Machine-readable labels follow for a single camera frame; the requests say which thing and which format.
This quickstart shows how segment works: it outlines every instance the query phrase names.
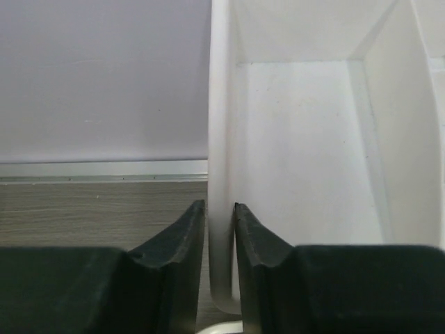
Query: wooden floor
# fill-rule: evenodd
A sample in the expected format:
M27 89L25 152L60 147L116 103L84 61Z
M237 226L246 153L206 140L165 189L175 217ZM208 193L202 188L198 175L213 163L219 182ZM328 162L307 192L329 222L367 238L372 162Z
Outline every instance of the wooden floor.
M0 245L131 249L206 197L206 182L0 185ZM206 240L197 331L235 319L211 300Z

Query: white plastic tray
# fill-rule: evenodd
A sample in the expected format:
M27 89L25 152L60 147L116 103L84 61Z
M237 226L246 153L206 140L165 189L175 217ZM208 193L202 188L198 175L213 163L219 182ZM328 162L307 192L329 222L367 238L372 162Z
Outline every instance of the white plastic tray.
M222 310L239 312L235 202L291 244L443 244L444 36L443 0L213 0L210 270Z

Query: curved white edge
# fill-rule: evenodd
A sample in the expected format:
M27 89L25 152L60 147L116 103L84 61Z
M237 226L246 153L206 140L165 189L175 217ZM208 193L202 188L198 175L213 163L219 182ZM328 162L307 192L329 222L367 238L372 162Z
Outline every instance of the curved white edge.
M207 160L0 164L0 183L206 179Z
M203 329L197 334L235 334L243 332L243 322L233 321L217 324Z
M444 131L440 128L442 124L444 124L444 121L441 117L441 108L442 108L442 104L440 103L441 101L439 101L439 96L437 94L437 92L435 91L436 87L435 87L435 82L434 82L434 75L435 72L440 72L440 70L445 70L445 60L443 58L431 58L428 55L428 50L427 50L427 43L426 43L426 37L425 37L425 31L423 30L422 24L421 24L421 20L419 17L419 9L416 3L416 0L410 0L411 3L411 8L412 11L414 13L414 16L416 18L416 22L417 22L417 28L418 28L418 32L420 35L420 39L422 41L423 44L423 52L425 55L425 59L427 60L427 67L430 69L430 89L432 92L435 92L434 94L434 101L435 101L435 106L436 106L436 114L437 114L437 124L439 125L439 142L440 142L440 166L441 166L441 175L440 175L440 184L441 184L441 194L440 194L440 199L441 199L441 204L442 204L442 210L441 210L441 217L440 217L440 242L439 242L439 247L441 249L445 249L445 221L444 221L444 217L445 217L445 170L444 170L444 163L445 163L445 157L444 157L444 146L445 146L445 133Z
M229 222L233 206L227 198L223 204L220 200L228 187L226 110L230 103L230 10L230 0L213 0L209 73L209 147L213 149L209 150L209 172L215 177L208 185L209 268L214 303L224 312L240 314L240 303L232 296L234 231Z

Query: white wall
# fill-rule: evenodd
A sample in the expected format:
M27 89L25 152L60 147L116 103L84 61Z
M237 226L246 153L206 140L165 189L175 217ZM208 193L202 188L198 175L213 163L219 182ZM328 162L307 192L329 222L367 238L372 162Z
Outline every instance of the white wall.
M207 156L210 0L0 0L0 162Z

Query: white plastic rim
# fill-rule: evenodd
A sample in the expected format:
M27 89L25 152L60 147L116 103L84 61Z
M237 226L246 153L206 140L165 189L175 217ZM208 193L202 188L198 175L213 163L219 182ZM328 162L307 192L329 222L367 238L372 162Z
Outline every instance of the white plastic rim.
M213 0L209 265L221 310L240 312L235 202L291 244L443 246L445 95L427 49L445 56L434 45L444 5L415 1L418 13L414 0Z
M202 331L198 332L198 334L235 334L242 332L243 332L243 322L233 321L233 322L224 322L221 324L205 328Z

